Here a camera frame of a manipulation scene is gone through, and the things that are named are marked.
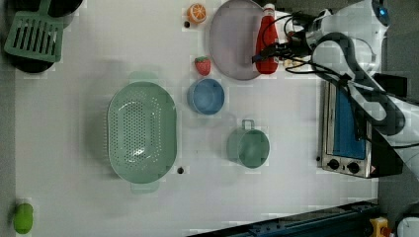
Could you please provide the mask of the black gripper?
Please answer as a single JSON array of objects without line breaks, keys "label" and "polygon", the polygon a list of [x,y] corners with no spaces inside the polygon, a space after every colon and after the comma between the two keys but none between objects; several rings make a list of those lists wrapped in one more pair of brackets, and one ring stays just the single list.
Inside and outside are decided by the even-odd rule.
[{"label": "black gripper", "polygon": [[269,58],[275,58],[277,61],[280,61],[282,58],[289,59],[292,57],[310,56],[311,53],[312,49],[306,42],[305,34],[293,34],[287,36],[285,45],[272,43],[256,55],[253,55],[251,60],[253,63],[265,61]]}]

